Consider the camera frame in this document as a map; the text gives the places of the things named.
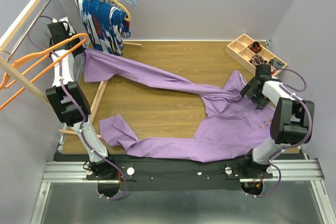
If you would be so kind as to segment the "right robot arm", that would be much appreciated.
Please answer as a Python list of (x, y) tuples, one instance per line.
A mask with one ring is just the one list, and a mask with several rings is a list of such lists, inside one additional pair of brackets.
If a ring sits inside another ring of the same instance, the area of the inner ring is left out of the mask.
[(249, 178), (265, 173), (274, 158), (289, 148), (308, 143), (312, 137), (315, 104), (299, 98), (291, 92), (294, 88), (272, 73), (270, 65), (257, 65), (255, 76), (240, 91), (257, 109), (264, 109), (270, 102), (276, 106), (270, 136), (244, 157), (240, 171)]

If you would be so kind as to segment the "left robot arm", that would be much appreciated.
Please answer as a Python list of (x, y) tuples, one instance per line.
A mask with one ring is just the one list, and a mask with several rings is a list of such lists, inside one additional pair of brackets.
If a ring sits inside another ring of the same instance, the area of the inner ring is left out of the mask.
[(87, 174), (94, 174), (104, 179), (113, 179), (120, 175), (114, 159), (97, 136), (91, 123), (91, 110), (87, 98), (80, 85), (74, 80), (75, 56), (84, 52), (84, 47), (76, 32), (65, 17), (54, 19), (48, 24), (51, 34), (50, 46), (62, 43), (51, 50), (50, 58), (54, 65), (54, 81), (52, 87), (46, 90), (57, 118), (74, 130), (89, 155), (89, 162), (84, 165)]

